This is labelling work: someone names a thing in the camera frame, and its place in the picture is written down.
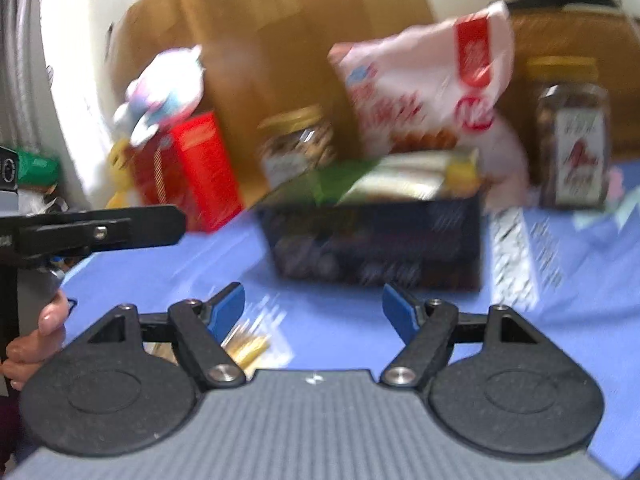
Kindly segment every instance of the white label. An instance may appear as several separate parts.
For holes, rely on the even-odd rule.
[[[604,177],[604,114],[584,108],[560,110],[556,115],[556,139],[556,202],[598,203]]]
[[[308,163],[301,153],[287,153],[287,155],[264,158],[262,168],[271,189],[275,189],[280,184],[308,170]]]

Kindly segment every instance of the plastic jar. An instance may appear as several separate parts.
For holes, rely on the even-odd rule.
[[[334,160],[334,132],[318,105],[270,117],[258,129],[268,137],[259,155],[271,189]]]
[[[540,142],[541,205],[600,208],[609,189],[609,99],[590,57],[537,57],[535,82]]]

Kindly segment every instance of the human hand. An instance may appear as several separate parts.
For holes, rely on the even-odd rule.
[[[42,309],[37,330],[9,343],[7,359],[0,365],[0,373],[11,379],[12,388],[21,390],[43,362],[60,350],[65,340],[64,323],[68,315],[68,301],[65,293],[59,290],[51,303]]]

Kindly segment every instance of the yellow duck toy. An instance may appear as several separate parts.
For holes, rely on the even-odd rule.
[[[133,180],[130,166],[132,161],[127,153],[129,148],[129,141],[120,139],[113,145],[107,158],[109,175],[116,187],[116,193],[107,202],[107,209],[120,209],[142,204]]]

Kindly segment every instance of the gray ribbed surface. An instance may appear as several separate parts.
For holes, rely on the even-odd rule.
[[[12,480],[611,480],[584,453],[546,463],[494,460],[452,441],[418,397],[366,371],[262,371],[210,393],[156,446],[115,459],[40,450]]]

